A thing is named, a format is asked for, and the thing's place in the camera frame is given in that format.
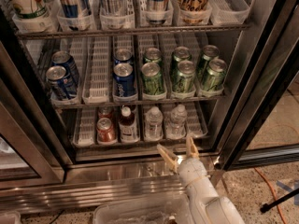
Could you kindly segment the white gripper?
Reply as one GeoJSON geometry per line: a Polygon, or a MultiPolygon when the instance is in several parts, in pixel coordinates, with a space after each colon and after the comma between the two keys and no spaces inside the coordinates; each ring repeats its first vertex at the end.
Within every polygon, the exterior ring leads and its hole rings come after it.
{"type": "Polygon", "coordinates": [[[170,171],[176,173],[184,187],[195,185],[196,187],[207,186],[209,178],[204,164],[198,159],[199,152],[190,136],[186,137],[187,160],[178,167],[178,156],[161,144],[157,145],[159,154],[164,159],[170,171]]]}

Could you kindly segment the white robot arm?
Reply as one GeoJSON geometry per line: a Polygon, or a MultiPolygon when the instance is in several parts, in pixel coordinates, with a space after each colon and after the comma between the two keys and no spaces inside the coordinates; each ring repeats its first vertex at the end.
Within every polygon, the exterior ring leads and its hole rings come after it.
{"type": "Polygon", "coordinates": [[[227,197],[220,196],[214,188],[189,135],[186,137],[186,159],[182,162],[178,162],[178,156],[166,147],[158,144],[157,149],[186,189],[190,212],[196,224],[245,224],[235,205],[227,197]]]}

